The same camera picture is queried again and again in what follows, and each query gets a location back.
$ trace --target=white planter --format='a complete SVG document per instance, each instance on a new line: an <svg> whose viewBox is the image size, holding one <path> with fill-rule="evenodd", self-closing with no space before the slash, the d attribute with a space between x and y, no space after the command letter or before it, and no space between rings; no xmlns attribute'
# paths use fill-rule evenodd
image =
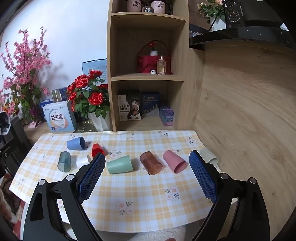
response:
<svg viewBox="0 0 296 241"><path fill-rule="evenodd" d="M97 118L95 112L89 113L89 118L91 119L97 131L111 131L113 129L110 111L107 111L105 119L103 119L102 115Z"/></svg>
<svg viewBox="0 0 296 241"><path fill-rule="evenodd" d="M215 20L215 17L210 17L211 24L214 22L214 20ZM222 30L222 29L226 29L225 20L218 17L212 27L212 31L217 31L217 30Z"/></svg>

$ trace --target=checkered tablecloth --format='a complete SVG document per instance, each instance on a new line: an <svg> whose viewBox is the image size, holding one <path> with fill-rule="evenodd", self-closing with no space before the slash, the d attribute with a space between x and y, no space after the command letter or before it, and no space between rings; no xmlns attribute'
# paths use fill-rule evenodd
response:
<svg viewBox="0 0 296 241"><path fill-rule="evenodd" d="M67 150L66 142L80 136L84 137L88 148ZM185 225L207 216L212 203L203 194L190 166L174 174L162 158L166 150L172 150L188 162L192 150L204 147L195 131L44 134L21 164L10 190L29 203L40 179L49 183L60 181L78 171L74 164L68 173L58 170L62 151L69 151L75 162L91 156L94 143L106 150L107 162L130 155L138 163L136 171L114 175L105 167L90 198L82 205L96 230L148 232ZM161 172L154 176L148 175L139 160L145 151L151 151L163 163ZM62 220L69 222L61 200L58 206Z"/></svg>

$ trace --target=blue gripper pad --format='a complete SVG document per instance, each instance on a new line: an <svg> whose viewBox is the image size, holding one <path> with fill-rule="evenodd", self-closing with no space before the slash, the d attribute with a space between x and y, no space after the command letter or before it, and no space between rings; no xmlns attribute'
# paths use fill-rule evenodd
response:
<svg viewBox="0 0 296 241"><path fill-rule="evenodd" d="M189 155L189 165L198 180L206 198L211 199L213 203L216 203L218 199L217 191L216 191L216 183L206 170L203 160L200 159L198 154L192 151Z"/></svg>
<svg viewBox="0 0 296 241"><path fill-rule="evenodd" d="M92 191L96 183L98 182L99 177L101 176L106 164L105 156L101 153L92 166L88 169L87 173L82 178L81 182L78 186L78 201L80 204L83 203L84 200L89 199Z"/></svg>

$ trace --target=perfume bottle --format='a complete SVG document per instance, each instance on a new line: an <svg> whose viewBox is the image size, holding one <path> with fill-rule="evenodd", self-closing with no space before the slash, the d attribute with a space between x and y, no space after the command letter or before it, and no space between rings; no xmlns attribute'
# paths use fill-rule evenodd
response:
<svg viewBox="0 0 296 241"><path fill-rule="evenodd" d="M163 59L163 56L160 57L160 60L157 61L157 74L158 75L165 75L165 60Z"/></svg>

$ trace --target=metal bolt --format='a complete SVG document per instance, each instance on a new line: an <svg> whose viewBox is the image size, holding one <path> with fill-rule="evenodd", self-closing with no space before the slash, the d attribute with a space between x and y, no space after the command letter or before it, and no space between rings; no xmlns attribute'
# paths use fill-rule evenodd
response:
<svg viewBox="0 0 296 241"><path fill-rule="evenodd" d="M226 173L221 173L220 177L224 180L227 180L229 176Z"/></svg>
<svg viewBox="0 0 296 241"><path fill-rule="evenodd" d="M41 186L41 185L43 185L45 183L45 180L44 179L41 179L39 182L38 182L38 184Z"/></svg>
<svg viewBox="0 0 296 241"><path fill-rule="evenodd" d="M251 177L250 178L250 182L253 183L253 184L255 184L257 182L257 180L255 178Z"/></svg>
<svg viewBox="0 0 296 241"><path fill-rule="evenodd" d="M73 174L70 174L66 177L67 181L71 181L74 179L74 175Z"/></svg>

